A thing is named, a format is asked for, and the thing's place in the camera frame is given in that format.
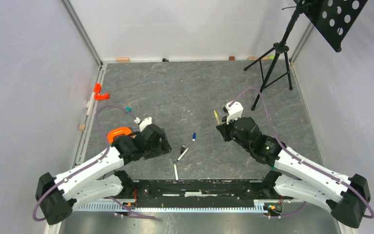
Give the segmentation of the white pen with blue tip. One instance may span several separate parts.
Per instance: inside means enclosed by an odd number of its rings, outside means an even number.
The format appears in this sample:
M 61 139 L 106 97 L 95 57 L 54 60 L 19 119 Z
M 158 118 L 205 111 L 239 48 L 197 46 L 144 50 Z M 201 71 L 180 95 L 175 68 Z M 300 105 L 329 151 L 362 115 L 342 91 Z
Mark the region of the white pen with blue tip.
M 179 181 L 179 176 L 178 176 L 178 171 L 177 171 L 177 165 L 175 163 L 173 165 L 173 168 L 174 168 L 175 180 Z

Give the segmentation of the yellow highlighter pen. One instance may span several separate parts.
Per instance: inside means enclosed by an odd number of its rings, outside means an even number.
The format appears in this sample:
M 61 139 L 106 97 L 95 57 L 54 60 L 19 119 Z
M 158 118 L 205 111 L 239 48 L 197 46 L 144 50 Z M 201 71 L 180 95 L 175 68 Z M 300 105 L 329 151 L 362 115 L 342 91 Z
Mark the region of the yellow highlighter pen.
M 213 110 L 213 113 L 214 113 L 214 116 L 215 116 L 217 124 L 221 125 L 220 117 L 219 117 L 219 115 L 218 115 L 218 113 L 217 113 L 217 111 L 215 109 Z

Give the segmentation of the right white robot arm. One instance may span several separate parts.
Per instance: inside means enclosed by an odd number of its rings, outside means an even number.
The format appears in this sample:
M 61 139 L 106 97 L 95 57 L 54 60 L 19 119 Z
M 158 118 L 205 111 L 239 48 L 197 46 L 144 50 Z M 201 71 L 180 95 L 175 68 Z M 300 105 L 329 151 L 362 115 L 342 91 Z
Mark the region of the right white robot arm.
M 294 151 L 285 143 L 263 134 L 250 117 L 223 122 L 216 129 L 224 141 L 234 141 L 257 162 L 276 168 L 262 185 L 268 199 L 288 196 L 314 204 L 338 222 L 359 228 L 371 200 L 368 181 L 329 170 Z

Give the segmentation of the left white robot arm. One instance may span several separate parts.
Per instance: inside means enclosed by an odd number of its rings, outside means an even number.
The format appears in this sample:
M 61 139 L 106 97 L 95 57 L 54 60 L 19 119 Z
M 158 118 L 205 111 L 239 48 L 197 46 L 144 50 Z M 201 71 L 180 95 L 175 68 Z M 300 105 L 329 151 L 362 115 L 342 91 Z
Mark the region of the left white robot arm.
M 50 173 L 38 179 L 33 209 L 35 221 L 54 225 L 65 220 L 77 208 L 101 198 L 119 195 L 129 198 L 133 185 L 124 173 L 101 177 L 140 159 L 167 154 L 171 146 L 165 129 L 148 124 L 139 131 L 107 137 L 107 148 L 83 164 L 58 175 Z

